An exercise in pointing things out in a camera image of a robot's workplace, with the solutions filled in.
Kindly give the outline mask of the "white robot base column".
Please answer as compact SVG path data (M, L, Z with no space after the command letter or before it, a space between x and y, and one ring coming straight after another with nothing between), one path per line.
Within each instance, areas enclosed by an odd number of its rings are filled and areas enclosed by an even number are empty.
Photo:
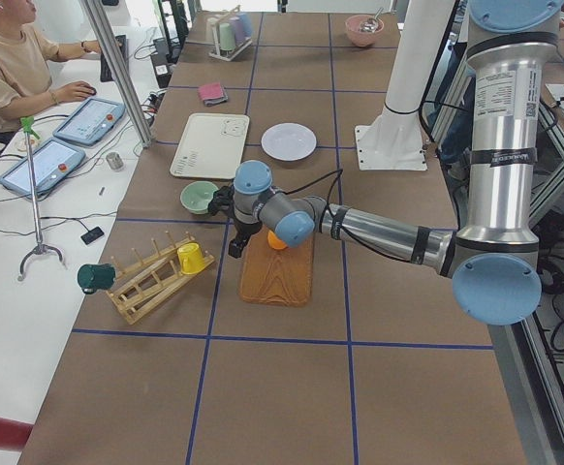
M383 110L355 128L362 171L427 169L419 112L455 9L454 0L408 3Z

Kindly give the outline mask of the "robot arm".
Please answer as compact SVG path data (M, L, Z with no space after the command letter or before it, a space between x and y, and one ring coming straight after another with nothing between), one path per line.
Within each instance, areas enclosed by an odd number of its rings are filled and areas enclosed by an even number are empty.
M558 1L472 1L467 61L476 75L468 219L457 232L411 226L310 196L292 199L268 165L242 163L229 190L239 256L271 229L299 246L313 232L434 268L453 281L458 305L489 325L532 314L540 301L538 239L529 227L536 128L544 64L554 54Z

